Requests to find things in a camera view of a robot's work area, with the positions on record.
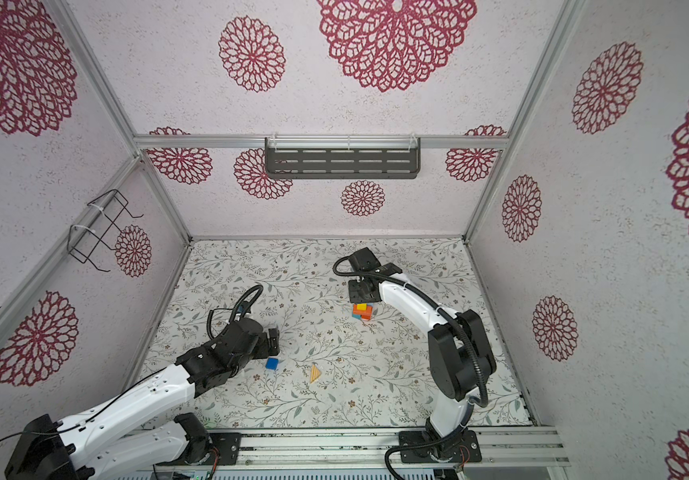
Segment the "dark blue wood cube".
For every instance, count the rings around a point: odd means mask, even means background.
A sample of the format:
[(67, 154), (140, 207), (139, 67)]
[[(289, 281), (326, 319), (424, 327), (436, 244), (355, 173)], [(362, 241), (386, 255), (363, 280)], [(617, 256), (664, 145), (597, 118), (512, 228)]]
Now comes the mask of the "dark blue wood cube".
[(266, 369), (276, 371), (280, 365), (280, 360), (278, 358), (268, 358), (266, 360)]

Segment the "orange wood rectangular block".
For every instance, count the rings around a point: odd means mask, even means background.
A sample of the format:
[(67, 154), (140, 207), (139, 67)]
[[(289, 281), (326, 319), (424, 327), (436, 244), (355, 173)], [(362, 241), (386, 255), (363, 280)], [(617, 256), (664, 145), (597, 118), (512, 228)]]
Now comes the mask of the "orange wood rectangular block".
[(352, 309), (352, 316), (362, 321), (370, 321), (373, 317), (374, 307), (368, 304), (369, 308), (367, 311), (358, 311), (355, 304)]

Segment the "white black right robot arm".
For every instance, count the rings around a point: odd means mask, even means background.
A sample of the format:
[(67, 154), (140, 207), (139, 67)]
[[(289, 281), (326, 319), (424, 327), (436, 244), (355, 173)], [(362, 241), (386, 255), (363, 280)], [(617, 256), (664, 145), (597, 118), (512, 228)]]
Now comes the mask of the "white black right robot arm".
[(387, 304), (427, 336), (438, 396), (422, 438), (405, 441), (403, 447), (406, 454), (450, 458), (463, 442), (474, 410), (490, 404), (488, 383), (498, 369), (481, 316), (440, 304), (400, 267), (382, 264), (369, 248), (336, 260), (332, 272), (348, 279), (352, 303)]

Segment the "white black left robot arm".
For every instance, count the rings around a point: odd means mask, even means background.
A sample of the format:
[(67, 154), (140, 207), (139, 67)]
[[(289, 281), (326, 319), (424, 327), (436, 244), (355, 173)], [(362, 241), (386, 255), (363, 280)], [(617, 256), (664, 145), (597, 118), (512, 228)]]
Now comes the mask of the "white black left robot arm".
[(152, 418), (223, 386), (252, 360), (280, 352), (280, 332), (250, 318), (188, 350), (120, 395), (61, 420), (43, 415), (16, 436), (8, 479), (114, 479), (156, 464), (200, 465), (216, 454), (194, 413), (138, 432)]

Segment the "natural wood triangle block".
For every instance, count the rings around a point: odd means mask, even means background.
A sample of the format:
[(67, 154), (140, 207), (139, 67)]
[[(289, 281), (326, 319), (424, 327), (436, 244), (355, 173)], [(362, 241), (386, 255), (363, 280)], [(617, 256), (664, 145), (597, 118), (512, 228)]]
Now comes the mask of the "natural wood triangle block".
[(313, 384), (314, 382), (318, 381), (320, 379), (320, 376), (322, 376), (322, 371), (320, 371), (320, 368), (318, 368), (318, 366), (313, 365), (310, 368), (310, 384)]

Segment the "dark grey wall shelf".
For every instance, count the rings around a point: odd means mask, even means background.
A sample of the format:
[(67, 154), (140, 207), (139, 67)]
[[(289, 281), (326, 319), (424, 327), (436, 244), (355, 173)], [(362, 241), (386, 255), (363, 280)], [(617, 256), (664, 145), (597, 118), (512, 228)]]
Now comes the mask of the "dark grey wall shelf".
[(416, 137), (319, 144), (266, 138), (264, 171), (274, 180), (411, 180), (421, 171), (421, 149)]

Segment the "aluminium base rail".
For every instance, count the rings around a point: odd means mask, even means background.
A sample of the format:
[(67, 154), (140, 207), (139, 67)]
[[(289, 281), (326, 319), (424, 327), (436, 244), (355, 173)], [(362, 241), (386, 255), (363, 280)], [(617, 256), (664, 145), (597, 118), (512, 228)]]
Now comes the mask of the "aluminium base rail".
[(118, 448), (104, 447), (92, 467), (104, 478), (136, 470), (208, 471), (292, 469), (568, 467), (552, 427), (468, 427), (434, 442), (420, 427), (214, 430), (212, 446), (193, 462), (170, 459), (170, 440), (150, 434), (150, 455), (120, 463)]

